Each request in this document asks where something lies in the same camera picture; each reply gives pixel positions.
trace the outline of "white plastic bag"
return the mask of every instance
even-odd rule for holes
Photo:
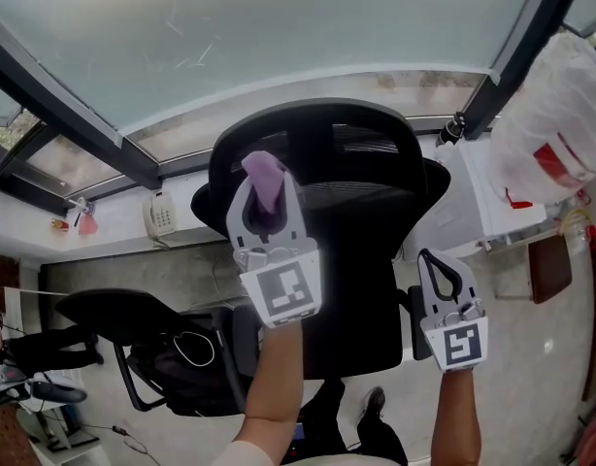
[[[596,51],[583,39],[560,33],[540,52],[492,130],[490,168],[513,200],[538,204],[596,178]]]

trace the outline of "window frame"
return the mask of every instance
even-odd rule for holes
[[[522,84],[533,60],[563,23],[573,0],[527,0],[510,37],[486,76],[461,110],[468,140],[490,130],[490,124]],[[0,158],[0,190],[31,205],[64,216],[69,200],[97,200],[136,186],[156,190],[167,178],[208,169],[212,149],[159,162],[137,143],[119,134],[104,119],[53,78],[0,24],[0,88],[42,120]],[[417,136],[438,134],[450,116],[409,116]],[[121,174],[65,197],[50,191],[61,184],[26,161],[62,135]],[[42,186],[24,178],[42,182]]]

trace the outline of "tiled floor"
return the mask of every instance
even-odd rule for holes
[[[177,310],[216,300],[213,265],[222,297],[238,295],[235,267],[226,245],[172,250],[153,254],[99,259],[51,266],[52,291],[71,292],[98,286],[127,286],[147,290]],[[494,300],[499,291],[526,290],[525,265],[519,252],[470,261],[490,319],[488,360],[475,371],[476,394],[483,436],[482,464],[553,465],[576,426],[591,340],[592,285],[587,256],[573,259],[573,284],[549,302],[535,306],[523,301]],[[415,265],[395,266],[398,284],[416,284]],[[55,319],[57,324],[62,319]],[[404,345],[410,328],[402,314]],[[239,417],[174,416],[161,407],[135,411],[127,397],[112,349],[100,342],[106,364],[83,370],[89,398],[81,405],[86,422],[123,426],[144,442],[163,466],[209,464],[233,438]],[[387,403],[384,419],[416,460],[429,454],[436,413],[440,373],[433,360],[407,361],[397,368],[351,378],[339,414],[348,445],[357,442],[355,423],[363,396],[383,386]],[[307,382],[305,400],[319,382]],[[143,392],[148,399],[153,392]],[[145,464],[148,459],[125,447],[120,438],[98,431],[115,466]]]

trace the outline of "telephone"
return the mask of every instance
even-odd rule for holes
[[[169,193],[159,191],[143,202],[143,222],[154,241],[177,231],[175,205]]]

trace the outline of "black shoe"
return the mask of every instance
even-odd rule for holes
[[[363,416],[379,416],[381,417],[382,408],[386,403],[386,396],[381,386],[375,386],[370,390],[365,398],[366,406],[363,411]]]

